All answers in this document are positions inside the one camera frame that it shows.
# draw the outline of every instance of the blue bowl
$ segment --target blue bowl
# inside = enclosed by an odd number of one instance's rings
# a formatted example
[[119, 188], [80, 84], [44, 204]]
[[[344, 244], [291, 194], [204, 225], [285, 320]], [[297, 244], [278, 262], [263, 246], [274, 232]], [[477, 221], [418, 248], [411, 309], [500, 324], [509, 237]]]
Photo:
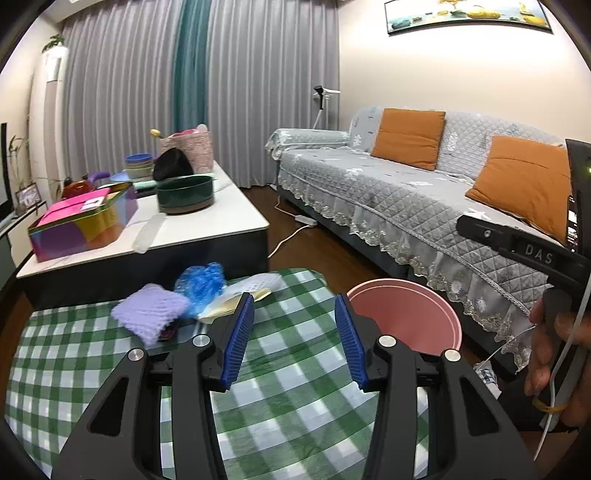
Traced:
[[152, 154], [150, 153], [138, 153], [125, 157], [125, 162], [133, 165], [134, 163], [142, 163], [148, 160], [152, 160]]

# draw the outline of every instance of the white tabletop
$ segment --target white tabletop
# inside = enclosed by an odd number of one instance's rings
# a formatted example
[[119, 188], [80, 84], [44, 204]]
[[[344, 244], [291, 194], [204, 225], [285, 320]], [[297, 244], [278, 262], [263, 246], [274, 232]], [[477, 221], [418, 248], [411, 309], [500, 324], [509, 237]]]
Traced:
[[[150, 250], [208, 238], [254, 232], [269, 227], [269, 222], [232, 183], [226, 172], [217, 163], [214, 166], [214, 173], [216, 179], [213, 181], [215, 190], [213, 205], [184, 215], [167, 215]], [[21, 268], [17, 278], [133, 253], [132, 244], [138, 232], [156, 213], [158, 213], [156, 195], [138, 199], [138, 210], [120, 237], [113, 243], [103, 248], [41, 263], [33, 255]]]

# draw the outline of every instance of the stacked bowls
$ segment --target stacked bowls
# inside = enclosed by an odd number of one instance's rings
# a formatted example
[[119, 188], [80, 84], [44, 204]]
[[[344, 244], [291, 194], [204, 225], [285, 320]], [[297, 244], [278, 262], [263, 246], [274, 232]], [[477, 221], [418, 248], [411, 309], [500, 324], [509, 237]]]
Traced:
[[152, 177], [154, 161], [149, 153], [140, 153], [125, 157], [125, 172], [130, 180], [146, 179]]

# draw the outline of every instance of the teal curtain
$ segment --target teal curtain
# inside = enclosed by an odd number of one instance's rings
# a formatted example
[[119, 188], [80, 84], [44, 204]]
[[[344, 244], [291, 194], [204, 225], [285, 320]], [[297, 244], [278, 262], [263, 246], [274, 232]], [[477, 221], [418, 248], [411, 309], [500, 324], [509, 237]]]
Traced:
[[174, 132], [207, 123], [207, 24], [210, 0], [184, 0], [173, 72]]

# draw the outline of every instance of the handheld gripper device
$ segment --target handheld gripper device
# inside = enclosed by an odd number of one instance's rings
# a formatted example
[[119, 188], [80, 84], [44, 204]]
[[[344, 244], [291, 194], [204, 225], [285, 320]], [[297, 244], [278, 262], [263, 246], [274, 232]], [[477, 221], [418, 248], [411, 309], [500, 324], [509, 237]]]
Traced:
[[517, 429], [457, 350], [415, 352], [357, 315], [346, 295], [336, 297], [335, 321], [351, 377], [364, 392], [379, 392], [363, 479], [414, 477], [417, 387], [429, 400], [426, 479], [538, 478]]
[[575, 140], [567, 140], [566, 144], [573, 192], [572, 198], [565, 199], [568, 248], [520, 229], [471, 216], [463, 215], [457, 221], [461, 236], [547, 274], [548, 283], [554, 286], [543, 294], [545, 324], [554, 344], [551, 370], [561, 362], [554, 374], [554, 406], [551, 405], [550, 386], [534, 400], [535, 407], [532, 406], [531, 398], [522, 395], [524, 373], [499, 398], [514, 423], [524, 431], [566, 429], [559, 423], [559, 413], [572, 396], [589, 353], [586, 348], [573, 345], [562, 355], [566, 343], [554, 330], [557, 314], [577, 314], [581, 306], [584, 311], [591, 293], [591, 145]]
[[225, 479], [210, 391], [236, 381], [254, 321], [244, 293], [232, 315], [173, 353], [130, 350], [76, 423], [53, 480], [165, 480], [160, 460], [161, 387], [172, 386], [174, 468], [178, 480]]

